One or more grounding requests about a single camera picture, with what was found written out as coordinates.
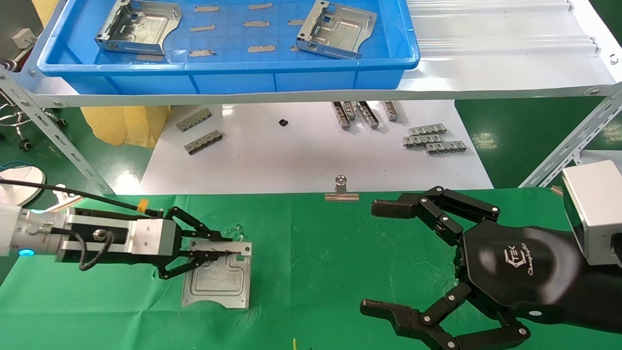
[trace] orange tag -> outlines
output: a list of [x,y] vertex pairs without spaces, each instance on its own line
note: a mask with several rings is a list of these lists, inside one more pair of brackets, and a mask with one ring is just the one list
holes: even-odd
[[139,212],[145,212],[145,210],[147,210],[147,206],[149,205],[149,201],[147,199],[141,199],[140,202],[138,202],[138,208],[136,210],[138,210]]

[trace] white round base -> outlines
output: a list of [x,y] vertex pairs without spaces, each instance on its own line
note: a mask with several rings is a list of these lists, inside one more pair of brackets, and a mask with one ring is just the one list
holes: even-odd
[[[45,183],[45,174],[39,168],[24,166],[0,172],[0,178],[15,181]],[[36,197],[40,188],[0,184],[0,203],[10,206],[24,206]]]

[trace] logo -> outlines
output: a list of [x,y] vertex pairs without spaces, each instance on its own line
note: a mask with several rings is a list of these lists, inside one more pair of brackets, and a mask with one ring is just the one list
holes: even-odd
[[506,263],[519,268],[529,262],[529,268],[527,269],[527,273],[529,276],[534,275],[534,262],[531,257],[531,250],[527,248],[525,243],[521,244],[521,248],[517,250],[515,245],[508,245],[508,249],[505,249],[503,252],[506,256]]
[[506,255],[506,263],[514,267],[521,267],[527,263],[525,252],[523,252],[522,250],[516,250],[515,246],[513,245],[508,245],[508,248],[509,253],[507,249],[504,250],[504,253]]

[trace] blue led light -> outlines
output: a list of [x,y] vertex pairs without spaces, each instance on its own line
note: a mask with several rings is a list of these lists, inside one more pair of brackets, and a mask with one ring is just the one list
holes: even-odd
[[35,251],[32,249],[22,249],[19,251],[20,257],[31,257],[33,255],[35,255]]

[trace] yellow curtain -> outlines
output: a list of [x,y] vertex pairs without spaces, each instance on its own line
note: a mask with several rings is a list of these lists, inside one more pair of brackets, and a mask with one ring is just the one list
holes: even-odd
[[[58,0],[32,0],[45,26]],[[162,133],[170,106],[82,107],[95,136],[109,144],[154,147]]]

